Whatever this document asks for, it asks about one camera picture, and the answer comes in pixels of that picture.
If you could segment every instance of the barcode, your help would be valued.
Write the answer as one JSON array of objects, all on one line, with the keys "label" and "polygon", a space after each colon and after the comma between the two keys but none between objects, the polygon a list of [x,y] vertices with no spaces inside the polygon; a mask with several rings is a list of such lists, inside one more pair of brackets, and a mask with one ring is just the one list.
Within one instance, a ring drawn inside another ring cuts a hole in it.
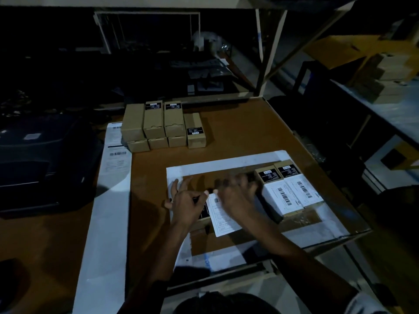
[{"label": "barcode", "polygon": [[114,153],[110,153],[109,155],[112,157],[113,155],[123,155],[123,154],[127,154],[127,151],[123,151],[123,152],[114,152]]},{"label": "barcode", "polygon": [[302,191],[304,192],[304,194],[307,196],[307,198],[312,198],[312,195],[310,194],[310,192],[306,189],[306,187],[303,185],[303,183],[301,183],[300,181],[297,182],[298,186],[301,187]]},{"label": "barcode", "polygon": [[278,191],[280,192],[280,194],[281,194],[282,198],[285,200],[285,203],[286,203],[288,206],[291,206],[291,205],[292,205],[292,203],[291,203],[291,201],[288,199],[288,196],[286,195],[286,193],[284,192],[284,190],[283,190],[282,188],[279,188],[279,189],[278,189]]}]

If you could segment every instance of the wooden table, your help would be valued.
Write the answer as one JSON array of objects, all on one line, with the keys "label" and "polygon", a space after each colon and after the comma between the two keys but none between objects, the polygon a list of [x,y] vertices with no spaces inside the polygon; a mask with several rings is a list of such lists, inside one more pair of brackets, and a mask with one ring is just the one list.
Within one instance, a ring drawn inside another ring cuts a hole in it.
[{"label": "wooden table", "polygon": [[[286,150],[352,236],[369,230],[265,100],[236,100],[184,111],[200,112],[207,134],[206,148],[166,148],[133,154],[129,286],[147,271],[169,226],[169,214],[163,208],[168,194],[167,167]],[[30,276],[29,289],[13,313],[58,314],[71,310],[91,208],[89,205],[70,213],[0,220],[0,260],[18,258]]]}]

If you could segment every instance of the printer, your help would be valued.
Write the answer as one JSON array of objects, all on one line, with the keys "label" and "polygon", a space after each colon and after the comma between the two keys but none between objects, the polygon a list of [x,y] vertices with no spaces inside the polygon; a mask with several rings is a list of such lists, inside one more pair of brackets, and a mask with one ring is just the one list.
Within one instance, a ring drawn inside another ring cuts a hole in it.
[{"label": "printer", "polygon": [[22,117],[0,129],[0,217],[76,210],[93,199],[103,150],[88,122]]}]

